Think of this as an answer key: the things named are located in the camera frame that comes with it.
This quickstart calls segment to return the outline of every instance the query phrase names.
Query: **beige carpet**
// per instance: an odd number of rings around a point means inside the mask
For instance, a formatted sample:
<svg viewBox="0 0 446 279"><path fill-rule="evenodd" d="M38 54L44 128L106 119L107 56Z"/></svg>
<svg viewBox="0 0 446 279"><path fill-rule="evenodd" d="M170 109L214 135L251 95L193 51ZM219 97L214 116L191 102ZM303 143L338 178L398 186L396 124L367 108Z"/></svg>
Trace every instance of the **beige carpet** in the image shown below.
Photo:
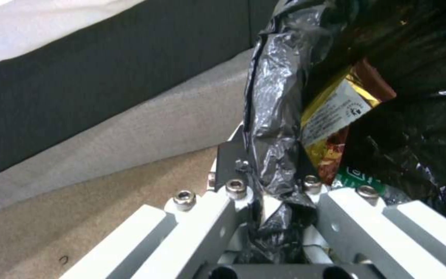
<svg viewBox="0 0 446 279"><path fill-rule="evenodd" d="M0 278L57 278L144 203L203 193L216 156L209 148L138 166L0 211Z"/></svg>

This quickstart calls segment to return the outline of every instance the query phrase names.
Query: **metal bar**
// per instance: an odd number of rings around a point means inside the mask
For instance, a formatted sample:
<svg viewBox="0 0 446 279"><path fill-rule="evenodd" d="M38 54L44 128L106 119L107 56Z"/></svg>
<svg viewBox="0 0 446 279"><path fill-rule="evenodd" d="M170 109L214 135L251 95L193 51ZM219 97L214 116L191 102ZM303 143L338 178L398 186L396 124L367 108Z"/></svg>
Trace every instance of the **metal bar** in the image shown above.
<svg viewBox="0 0 446 279"><path fill-rule="evenodd" d="M322 194L317 229L347 262L363 256L388 278L446 278L446 266L353 189Z"/></svg>
<svg viewBox="0 0 446 279"><path fill-rule="evenodd" d="M129 278L176 224L172 214L142 205L61 278Z"/></svg>
<svg viewBox="0 0 446 279"><path fill-rule="evenodd" d="M420 201L387 207L390 221L446 265L446 218Z"/></svg>
<svg viewBox="0 0 446 279"><path fill-rule="evenodd" d="M206 192L133 278L191 278L203 263L216 263L237 229L234 202Z"/></svg>

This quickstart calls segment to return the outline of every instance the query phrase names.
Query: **screw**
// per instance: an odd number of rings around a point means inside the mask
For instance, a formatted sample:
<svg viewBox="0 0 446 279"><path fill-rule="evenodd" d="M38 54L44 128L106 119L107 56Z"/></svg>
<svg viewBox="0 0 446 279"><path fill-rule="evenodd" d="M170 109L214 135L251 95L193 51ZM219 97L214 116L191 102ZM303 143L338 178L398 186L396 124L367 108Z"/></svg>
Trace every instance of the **screw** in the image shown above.
<svg viewBox="0 0 446 279"><path fill-rule="evenodd" d="M208 173L208 186L214 189L215 185L216 185L216 173L211 171Z"/></svg>
<svg viewBox="0 0 446 279"><path fill-rule="evenodd" d="M304 190L308 194L316 195L321 192L321 182L315 175L307 175L304 178Z"/></svg>
<svg viewBox="0 0 446 279"><path fill-rule="evenodd" d="M240 200L247 195L247 186L240 179L230 179L225 185L226 194L234 200Z"/></svg>
<svg viewBox="0 0 446 279"><path fill-rule="evenodd" d="M195 203L195 194L191 191L182 190L173 197L173 202L180 211L191 210Z"/></svg>
<svg viewBox="0 0 446 279"><path fill-rule="evenodd" d="M246 171L249 168L249 161L237 159L235 160L235 170Z"/></svg>
<svg viewBox="0 0 446 279"><path fill-rule="evenodd" d="M363 185L360 187L357 187L355 189L355 192L360 195L362 198L364 198L370 205L375 206L377 204L377 200L379 198L378 192L376 190L369 186L369 185Z"/></svg>

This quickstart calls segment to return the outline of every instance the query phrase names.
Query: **green label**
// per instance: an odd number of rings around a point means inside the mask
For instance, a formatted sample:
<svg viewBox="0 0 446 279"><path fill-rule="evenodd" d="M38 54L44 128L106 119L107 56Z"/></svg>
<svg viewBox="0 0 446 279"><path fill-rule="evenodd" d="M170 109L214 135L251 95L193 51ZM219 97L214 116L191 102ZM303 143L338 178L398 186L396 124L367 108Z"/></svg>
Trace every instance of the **green label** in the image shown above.
<svg viewBox="0 0 446 279"><path fill-rule="evenodd" d="M372 176L368 176L351 167L341 167L335 179L339 180L343 187L357 188L362 185L369 185L381 195L384 192L384 184L380 180L374 179Z"/></svg>

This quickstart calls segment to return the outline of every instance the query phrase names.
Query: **black hole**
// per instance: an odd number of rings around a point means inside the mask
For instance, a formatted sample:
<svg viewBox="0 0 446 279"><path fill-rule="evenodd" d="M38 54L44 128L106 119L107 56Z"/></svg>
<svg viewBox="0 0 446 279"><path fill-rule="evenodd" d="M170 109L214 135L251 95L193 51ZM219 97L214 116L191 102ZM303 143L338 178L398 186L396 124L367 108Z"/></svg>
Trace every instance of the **black hole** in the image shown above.
<svg viewBox="0 0 446 279"><path fill-rule="evenodd" d="M68 263L69 257L68 256L62 256L59 261L61 265L66 265Z"/></svg>
<svg viewBox="0 0 446 279"><path fill-rule="evenodd" d="M180 198L181 200L187 200L188 198L190 198L190 193L187 191L182 191L178 193L178 198Z"/></svg>
<svg viewBox="0 0 446 279"><path fill-rule="evenodd" d="M230 182L230 186L232 187L242 187L242 183L239 180L233 180Z"/></svg>
<svg viewBox="0 0 446 279"><path fill-rule="evenodd" d="M238 279L238 276L231 268L219 267L209 273L208 279Z"/></svg>
<svg viewBox="0 0 446 279"><path fill-rule="evenodd" d="M339 267L329 267L322 272L323 279L352 279L350 275Z"/></svg>

